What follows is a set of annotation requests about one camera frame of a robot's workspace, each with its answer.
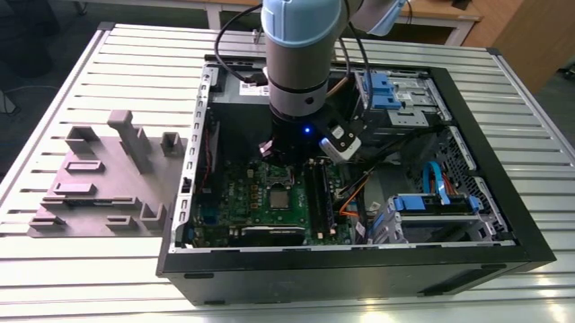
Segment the floor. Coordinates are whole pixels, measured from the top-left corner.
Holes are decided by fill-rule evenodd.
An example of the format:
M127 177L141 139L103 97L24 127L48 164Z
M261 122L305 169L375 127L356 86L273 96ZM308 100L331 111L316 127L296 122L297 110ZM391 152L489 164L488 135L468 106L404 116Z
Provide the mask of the floor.
M101 21L189 28L208 27L205 13L200 10L91 3L88 14L77 16L71 2L52 1L51 3L61 26L61 32L44 39L53 57L53 70L39 78L23 79L12 73L4 63L0 63L0 89L4 91L28 85L59 87ZM221 21L225 22L232 14L221 13ZM248 17L240 24L232 26L232 29L248 31L255 27L257 27L257 18ZM575 144L574 88L575 81L567 81L560 74L556 74L536 95L540 105L571 144ZM8 94L12 102L20 107L20 113L12 117L0 114L0 179L35 130L55 94L56 90L49 87L27 87Z

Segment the gray plastic part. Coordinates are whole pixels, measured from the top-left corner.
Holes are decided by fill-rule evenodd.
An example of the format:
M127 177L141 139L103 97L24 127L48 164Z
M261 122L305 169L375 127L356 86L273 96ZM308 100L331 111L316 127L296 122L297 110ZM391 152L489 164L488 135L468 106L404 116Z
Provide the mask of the gray plastic part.
M156 228L164 226L167 211L172 209L177 195L183 156L164 157L161 138L149 138L148 142L147 158L152 171L147 174L139 173L117 137L101 137L97 141L87 141L89 150L93 152L91 154L77 155L73 151L68 152L53 183L91 183L97 190L93 195L57 195L52 189L48 190L35 219L56 216L65 222L65 225L60 225L59 230L36 230L31 225L29 236L61 238L161 235L161 231ZM185 147L187 139L181 139L181 144ZM69 172L65 169L71 164L97 165L99 163L105 165L104 168L99 168L99 172ZM143 221L140 217L144 205L155 215L152 217L149 213L144 212ZM109 229L107 217L111 215L132 217L133 229Z
M144 204L140 212L140 221L148 230L164 229L167 213L168 211L163 204L160 204L156 213L153 213L152 209Z
M429 126L425 115L415 109L387 110L392 126L427 128Z
M65 226L65 222L53 215L48 217L33 218L28 225L37 231L61 231Z
M97 25L97 30L112 31L115 26L116 26L115 22L100 22L100 24Z
M52 191L57 195L93 195L96 193L96 186L92 183L57 183Z
M99 160L88 160L88 161L71 161L65 164L64 169L68 173L101 173L105 170L105 166Z
M72 127L68 136L65 137L65 143L71 147L73 153L93 153L89 148L89 142L100 140L97 138L96 133L92 130L92 127Z
M161 135L161 151L165 157L181 157L184 148L179 133L164 133Z
M108 126L116 129L123 147L132 157L133 164L137 167L140 174L152 171L152 165L147 158L147 137L143 135L143 129L136 131L132 126L132 111L129 110L112 110L108 117Z
M124 230L137 229L136 222L129 215L108 215L108 217L105 217L105 218L108 219L105 226L112 231L124 231Z

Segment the blue latch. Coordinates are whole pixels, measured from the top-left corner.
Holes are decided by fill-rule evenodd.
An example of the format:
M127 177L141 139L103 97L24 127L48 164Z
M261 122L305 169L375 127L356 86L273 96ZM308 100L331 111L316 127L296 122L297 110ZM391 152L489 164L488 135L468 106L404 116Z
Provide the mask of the blue latch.
M471 195L468 200L469 200L471 210L473 210L473 213L479 212L479 199Z
M399 110L401 108L401 102L395 99L395 87L392 84L389 84L387 75L381 73L371 73L371 83L373 87L372 108ZM367 91L365 77L363 79L363 88Z

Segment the aluminum table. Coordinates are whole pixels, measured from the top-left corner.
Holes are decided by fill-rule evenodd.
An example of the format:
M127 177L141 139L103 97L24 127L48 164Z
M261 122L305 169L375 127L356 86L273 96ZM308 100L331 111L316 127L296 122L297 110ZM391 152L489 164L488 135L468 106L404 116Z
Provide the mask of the aluminum table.
M0 184L0 318L125 322L567 322L575 317L575 168L567 144L501 57L481 48L365 41L375 63L449 70L558 261L455 296L195 308L155 276L160 238L25 236L77 124L97 135L129 108L148 136L189 132L216 32L101 24ZM361 61L347 40L351 58ZM221 54L263 56L229 32ZM343 60L340 49L337 58Z

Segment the connector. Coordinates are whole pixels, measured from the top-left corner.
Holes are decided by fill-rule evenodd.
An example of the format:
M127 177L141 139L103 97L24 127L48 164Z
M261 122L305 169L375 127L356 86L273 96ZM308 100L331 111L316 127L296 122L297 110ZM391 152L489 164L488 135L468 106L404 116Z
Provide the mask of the connector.
M245 78L245 83L255 84L256 86L268 85L268 78L264 73L255 73Z

